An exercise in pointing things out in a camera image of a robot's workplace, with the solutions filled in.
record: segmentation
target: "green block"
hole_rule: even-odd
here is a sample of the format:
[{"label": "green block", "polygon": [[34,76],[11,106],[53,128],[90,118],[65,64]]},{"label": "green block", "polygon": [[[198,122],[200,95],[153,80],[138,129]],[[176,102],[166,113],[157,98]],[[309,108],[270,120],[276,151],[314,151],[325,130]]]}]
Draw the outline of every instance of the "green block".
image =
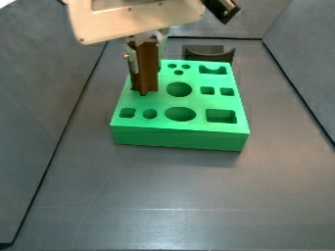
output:
[{"label": "green block", "polygon": [[240,151],[249,129],[230,65],[162,60],[158,81],[141,96],[126,78],[109,123],[114,143]]}]

